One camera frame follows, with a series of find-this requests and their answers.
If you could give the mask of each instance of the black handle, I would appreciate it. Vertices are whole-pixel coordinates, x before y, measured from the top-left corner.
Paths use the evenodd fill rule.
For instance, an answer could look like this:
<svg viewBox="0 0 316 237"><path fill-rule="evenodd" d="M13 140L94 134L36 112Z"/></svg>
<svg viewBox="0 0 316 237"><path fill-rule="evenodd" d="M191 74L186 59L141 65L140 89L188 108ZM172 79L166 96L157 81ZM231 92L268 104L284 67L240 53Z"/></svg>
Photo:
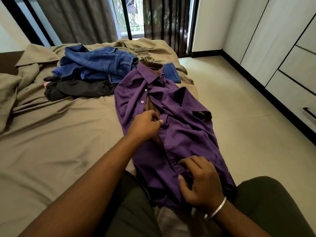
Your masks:
<svg viewBox="0 0 316 237"><path fill-rule="evenodd" d="M308 114L310 114L312 117L314 117L316 119L316 115L311 113L310 110L308 109L308 107L304 107L303 110L306 111Z"/></svg>

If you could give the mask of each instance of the drawer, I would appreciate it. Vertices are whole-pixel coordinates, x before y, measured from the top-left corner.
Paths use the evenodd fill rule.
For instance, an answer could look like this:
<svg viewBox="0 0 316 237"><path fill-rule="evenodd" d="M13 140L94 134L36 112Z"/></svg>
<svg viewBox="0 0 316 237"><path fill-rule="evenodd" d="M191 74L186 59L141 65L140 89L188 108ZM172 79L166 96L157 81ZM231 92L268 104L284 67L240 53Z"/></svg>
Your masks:
<svg viewBox="0 0 316 237"><path fill-rule="evenodd" d="M313 53L293 47L280 70L316 93L316 55Z"/></svg>
<svg viewBox="0 0 316 237"><path fill-rule="evenodd" d="M283 75L280 71L274 74L266 89L316 132L316 119L303 110L304 107L308 107L308 111L316 115L315 95L289 79L286 75Z"/></svg>
<svg viewBox="0 0 316 237"><path fill-rule="evenodd" d="M298 40L297 45L316 53L316 18L312 20L308 28Z"/></svg>

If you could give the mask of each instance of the cabinet door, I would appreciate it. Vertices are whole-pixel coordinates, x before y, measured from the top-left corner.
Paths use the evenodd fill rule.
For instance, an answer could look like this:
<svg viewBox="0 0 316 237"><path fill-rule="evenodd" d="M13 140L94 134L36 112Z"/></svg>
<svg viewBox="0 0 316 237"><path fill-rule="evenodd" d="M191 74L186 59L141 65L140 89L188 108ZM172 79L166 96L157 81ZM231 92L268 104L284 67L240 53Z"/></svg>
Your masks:
<svg viewBox="0 0 316 237"><path fill-rule="evenodd" d="M264 86L316 13L316 0L269 0L241 66Z"/></svg>
<svg viewBox="0 0 316 237"><path fill-rule="evenodd" d="M316 53L316 18L312 20L297 45Z"/></svg>
<svg viewBox="0 0 316 237"><path fill-rule="evenodd" d="M267 90L316 132L316 96L277 71Z"/></svg>
<svg viewBox="0 0 316 237"><path fill-rule="evenodd" d="M316 93L316 55L297 46L282 63L280 70Z"/></svg>
<svg viewBox="0 0 316 237"><path fill-rule="evenodd" d="M239 0L223 50L239 64L268 0Z"/></svg>

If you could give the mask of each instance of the black baseboard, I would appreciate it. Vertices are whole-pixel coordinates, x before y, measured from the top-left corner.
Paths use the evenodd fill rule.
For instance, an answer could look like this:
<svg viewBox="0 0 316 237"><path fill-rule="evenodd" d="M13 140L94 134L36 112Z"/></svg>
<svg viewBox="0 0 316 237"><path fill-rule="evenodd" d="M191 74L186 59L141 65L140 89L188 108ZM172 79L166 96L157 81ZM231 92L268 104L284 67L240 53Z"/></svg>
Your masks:
<svg viewBox="0 0 316 237"><path fill-rule="evenodd" d="M191 57L205 57L205 56L214 56L214 55L222 55L223 49L221 50L211 50L211 51L193 51L191 52Z"/></svg>
<svg viewBox="0 0 316 237"><path fill-rule="evenodd" d="M246 78L268 101L274 105L296 128L298 128L314 145L316 145L316 133L293 114L285 105L275 98L267 89L257 81L238 62L222 50L221 54L244 78Z"/></svg>

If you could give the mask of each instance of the curtain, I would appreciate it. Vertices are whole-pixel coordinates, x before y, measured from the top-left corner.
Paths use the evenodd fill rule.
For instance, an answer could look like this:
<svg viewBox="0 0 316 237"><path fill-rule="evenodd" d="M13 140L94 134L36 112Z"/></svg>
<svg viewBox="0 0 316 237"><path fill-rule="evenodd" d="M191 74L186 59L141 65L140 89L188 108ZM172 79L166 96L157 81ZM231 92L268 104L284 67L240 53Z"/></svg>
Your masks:
<svg viewBox="0 0 316 237"><path fill-rule="evenodd" d="M191 0L143 0L145 38L165 40L179 58L186 52Z"/></svg>
<svg viewBox="0 0 316 237"><path fill-rule="evenodd" d="M112 0L37 0L62 43L114 42L120 37Z"/></svg>

